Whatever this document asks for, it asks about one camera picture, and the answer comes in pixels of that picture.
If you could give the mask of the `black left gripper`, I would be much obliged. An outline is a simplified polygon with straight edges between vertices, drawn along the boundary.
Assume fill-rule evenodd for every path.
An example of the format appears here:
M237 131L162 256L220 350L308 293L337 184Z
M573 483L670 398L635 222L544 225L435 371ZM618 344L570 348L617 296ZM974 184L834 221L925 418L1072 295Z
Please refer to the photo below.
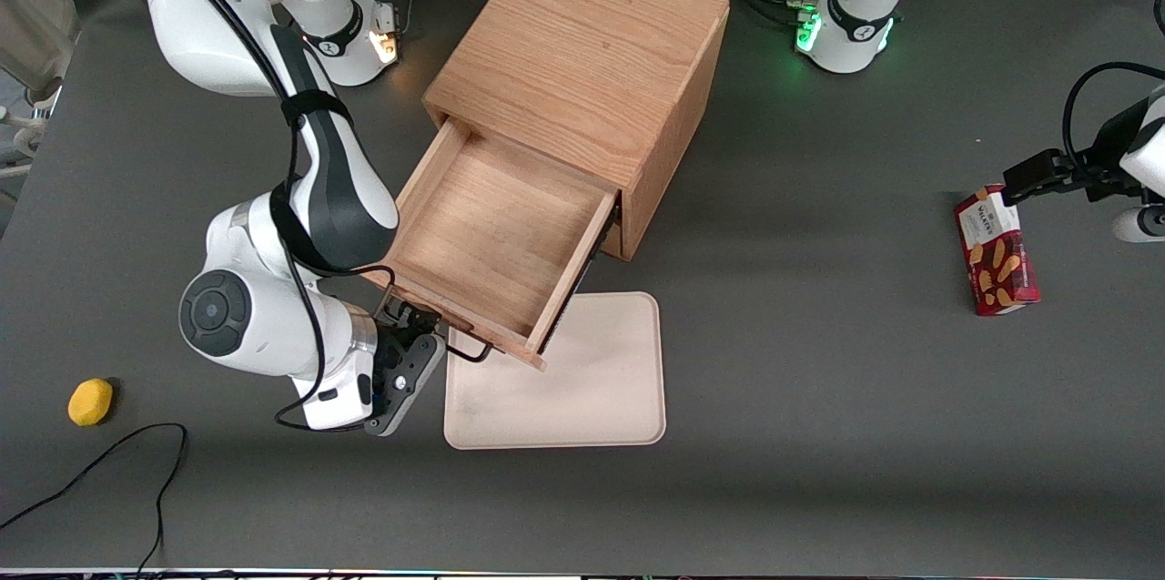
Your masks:
M1099 128L1089 148L1090 167L1073 167L1066 174L1064 153L1042 151L1004 170L1003 201L1016 206L1042 194L1081 190L1086 198L1143 197L1141 182L1120 168L1120 160L1139 135L1149 102L1142 98Z

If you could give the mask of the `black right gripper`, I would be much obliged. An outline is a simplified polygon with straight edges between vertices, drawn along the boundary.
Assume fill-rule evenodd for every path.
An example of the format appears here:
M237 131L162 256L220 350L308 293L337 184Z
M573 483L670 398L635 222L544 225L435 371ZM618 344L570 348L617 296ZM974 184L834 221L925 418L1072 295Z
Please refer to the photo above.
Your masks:
M423 334L446 335L449 326L442 314L391 295L374 311L373 323L376 334L374 365L398 365L407 351Z

